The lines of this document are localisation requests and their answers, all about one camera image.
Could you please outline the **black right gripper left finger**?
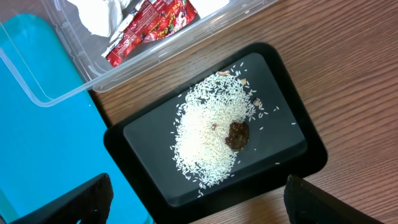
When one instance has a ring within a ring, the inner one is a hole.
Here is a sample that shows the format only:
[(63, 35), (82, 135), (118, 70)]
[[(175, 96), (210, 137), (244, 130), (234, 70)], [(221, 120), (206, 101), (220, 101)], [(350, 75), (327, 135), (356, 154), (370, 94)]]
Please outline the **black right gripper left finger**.
[(14, 223), (105, 224), (113, 197), (111, 179), (102, 173)]

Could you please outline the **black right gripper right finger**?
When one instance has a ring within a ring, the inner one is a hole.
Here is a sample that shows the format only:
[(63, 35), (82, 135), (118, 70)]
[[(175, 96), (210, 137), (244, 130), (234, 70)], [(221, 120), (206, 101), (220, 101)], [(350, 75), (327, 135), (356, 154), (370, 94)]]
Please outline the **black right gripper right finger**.
[(296, 175), (287, 178), (284, 205), (293, 224), (382, 224)]

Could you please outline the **brown food scrap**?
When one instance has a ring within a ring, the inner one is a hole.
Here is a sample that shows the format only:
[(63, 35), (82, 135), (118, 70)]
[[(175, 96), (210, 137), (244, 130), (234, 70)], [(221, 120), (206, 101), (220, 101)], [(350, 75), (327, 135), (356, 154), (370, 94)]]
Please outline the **brown food scrap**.
[(224, 140), (232, 151), (243, 150), (249, 141), (249, 126), (246, 123), (231, 123)]

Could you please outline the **pile of white rice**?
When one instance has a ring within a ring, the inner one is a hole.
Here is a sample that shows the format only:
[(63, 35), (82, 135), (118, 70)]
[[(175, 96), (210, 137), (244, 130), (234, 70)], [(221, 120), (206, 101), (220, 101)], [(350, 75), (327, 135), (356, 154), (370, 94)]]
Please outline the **pile of white rice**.
[[(240, 60), (206, 77), (177, 98), (172, 159), (185, 183), (178, 191), (197, 199), (261, 162), (300, 145), (297, 126), (267, 64)], [(249, 126), (241, 151), (225, 143), (231, 123)]]

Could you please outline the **red snack wrapper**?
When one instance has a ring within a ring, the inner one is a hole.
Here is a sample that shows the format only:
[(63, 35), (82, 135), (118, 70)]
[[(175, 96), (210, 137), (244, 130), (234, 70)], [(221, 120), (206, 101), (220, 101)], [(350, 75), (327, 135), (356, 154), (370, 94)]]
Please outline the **red snack wrapper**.
[(142, 0), (111, 36), (101, 54), (117, 67), (139, 44), (173, 35), (198, 15), (189, 0)]

